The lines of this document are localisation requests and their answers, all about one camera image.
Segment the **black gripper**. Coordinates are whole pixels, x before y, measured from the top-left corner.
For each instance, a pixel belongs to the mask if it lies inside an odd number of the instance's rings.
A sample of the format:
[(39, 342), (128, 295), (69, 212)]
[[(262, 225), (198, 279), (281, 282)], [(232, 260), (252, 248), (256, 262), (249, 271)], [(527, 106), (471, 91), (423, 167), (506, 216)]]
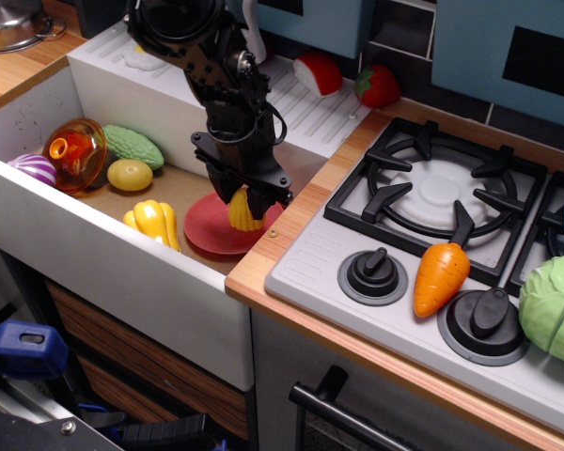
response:
[(203, 100), (207, 113), (205, 132), (191, 136), (195, 155), (206, 165), (209, 180), (219, 198), (228, 205), (242, 187), (255, 220), (262, 220), (276, 202), (287, 206), (292, 200), (291, 177), (274, 157), (287, 128), (275, 133), (278, 111), (267, 101), (256, 111), (237, 102)]

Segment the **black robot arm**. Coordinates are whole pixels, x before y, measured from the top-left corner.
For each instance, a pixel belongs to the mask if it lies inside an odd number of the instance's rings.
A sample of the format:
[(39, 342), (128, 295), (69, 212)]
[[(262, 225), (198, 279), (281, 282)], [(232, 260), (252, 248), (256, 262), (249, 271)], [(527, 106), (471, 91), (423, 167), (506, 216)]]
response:
[(243, 26), (223, 1), (130, 1), (128, 32), (147, 53), (183, 70), (205, 109), (206, 130), (191, 141), (224, 203), (241, 188), (256, 220), (292, 200), (291, 179), (274, 157), (287, 129), (267, 101), (269, 78), (248, 50)]

